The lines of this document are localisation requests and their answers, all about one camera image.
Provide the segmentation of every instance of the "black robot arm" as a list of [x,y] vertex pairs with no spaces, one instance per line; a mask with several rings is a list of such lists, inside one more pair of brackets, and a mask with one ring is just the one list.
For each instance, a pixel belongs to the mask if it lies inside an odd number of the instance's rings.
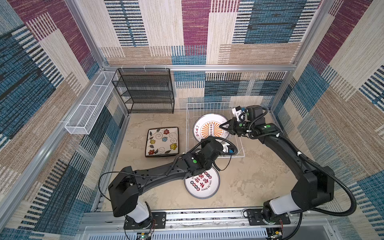
[[[232,135],[259,139],[283,160],[298,180],[290,194],[264,202],[263,217],[266,222],[278,221],[285,212],[299,213],[313,209],[333,216],[348,216],[356,210],[357,204],[352,192],[334,176],[330,167],[322,167],[305,156],[273,123],[265,124],[263,117],[268,109],[254,105],[237,107],[232,112],[236,117],[220,127]],[[350,208],[344,212],[316,208],[333,200],[335,182],[348,194]]]
[[189,152],[176,156],[172,163],[135,171],[131,166],[123,168],[108,186],[113,215],[121,217],[133,211],[138,197],[149,189],[170,181],[196,176],[211,169],[216,158],[223,154],[223,145],[216,139],[232,145],[235,151],[226,154],[237,154],[236,146],[228,140],[208,137]]
[[[264,203],[265,222],[274,223],[287,212],[299,213],[309,209],[320,211],[321,209],[315,207],[333,200],[334,182],[347,192],[351,199],[351,207],[341,213],[325,210],[322,212],[336,216],[352,214],[356,209],[356,200],[351,191],[334,176],[330,167],[321,167],[308,159],[277,126],[272,123],[265,124],[263,116],[266,112],[263,113],[263,109],[265,110],[260,106],[249,106],[246,109],[237,107],[233,109],[236,117],[221,124],[220,127],[232,135],[248,135],[247,137],[251,139],[259,139],[284,161],[298,180],[289,194]],[[131,166],[123,168],[108,186],[113,215],[120,217],[127,214],[131,217],[133,212],[137,212],[139,195],[161,184],[186,179],[209,170],[216,158],[223,154],[223,145],[217,140],[225,141],[234,148],[233,153],[226,154],[237,154],[237,148],[233,143],[220,137],[210,136],[189,152],[176,156],[172,163],[135,171]]]

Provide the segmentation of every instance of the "patterned wall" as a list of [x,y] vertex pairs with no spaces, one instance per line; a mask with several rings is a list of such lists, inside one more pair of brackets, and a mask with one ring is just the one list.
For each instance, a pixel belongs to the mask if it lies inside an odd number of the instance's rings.
[[289,64],[320,2],[78,1],[110,65]]
[[64,0],[0,0],[0,200],[98,65]]
[[66,134],[0,233],[0,239],[73,239],[90,212],[122,122],[113,93],[89,135]]
[[[0,200],[98,70],[64,0],[0,0]],[[111,95],[90,135],[65,136],[0,239],[66,239],[120,131]]]
[[187,103],[222,102],[231,106],[262,105],[268,107],[286,72],[171,72],[175,109]]
[[[344,239],[384,239],[384,1],[336,0],[274,114],[305,154],[334,169],[356,212]],[[340,187],[328,204],[348,209]]]

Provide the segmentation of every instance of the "white wire basket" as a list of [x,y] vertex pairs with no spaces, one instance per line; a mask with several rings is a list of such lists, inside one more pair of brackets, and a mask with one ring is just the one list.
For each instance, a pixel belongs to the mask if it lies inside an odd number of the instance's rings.
[[70,134],[90,134],[104,104],[113,89],[112,79],[117,80],[115,72],[101,72],[76,110],[65,124]]
[[[217,113],[223,115],[228,120],[233,118],[233,114],[231,109],[234,108],[229,107],[228,103],[187,103],[187,133],[186,133],[186,150],[193,148],[198,141],[194,137],[193,129],[196,121],[203,115],[208,113]],[[245,152],[243,148],[243,143],[241,142],[241,138],[234,135],[229,135],[227,140],[234,143],[238,149],[236,155],[232,157],[245,157]],[[229,155],[219,156],[218,158],[229,158]]]

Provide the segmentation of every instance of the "white plate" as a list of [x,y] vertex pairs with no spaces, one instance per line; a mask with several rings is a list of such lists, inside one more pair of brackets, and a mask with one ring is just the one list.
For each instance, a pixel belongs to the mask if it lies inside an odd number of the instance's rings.
[[201,141],[208,136],[227,138],[229,132],[219,128],[220,124],[227,122],[226,117],[216,114],[208,113],[201,116],[193,127],[194,137],[197,141]]
[[220,177],[213,167],[204,173],[184,180],[185,187],[192,196],[206,199],[215,195],[220,185]]

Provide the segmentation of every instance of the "black metal shelf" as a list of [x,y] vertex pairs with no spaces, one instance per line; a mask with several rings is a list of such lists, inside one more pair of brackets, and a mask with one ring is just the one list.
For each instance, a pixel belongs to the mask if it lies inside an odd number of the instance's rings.
[[173,113],[175,98],[165,68],[120,68],[112,81],[129,113]]

